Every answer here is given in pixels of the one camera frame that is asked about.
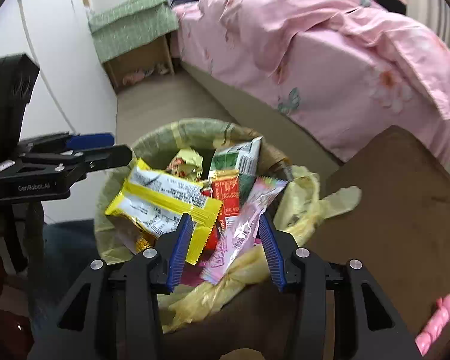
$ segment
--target beige floor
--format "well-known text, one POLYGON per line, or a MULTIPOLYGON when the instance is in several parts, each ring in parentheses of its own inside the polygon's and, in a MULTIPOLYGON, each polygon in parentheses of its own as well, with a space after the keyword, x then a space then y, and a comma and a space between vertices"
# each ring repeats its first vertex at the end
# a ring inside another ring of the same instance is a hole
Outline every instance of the beige floor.
POLYGON ((118 95, 116 142, 131 145, 147 132, 189 117, 234 122, 186 71, 150 77, 118 95))

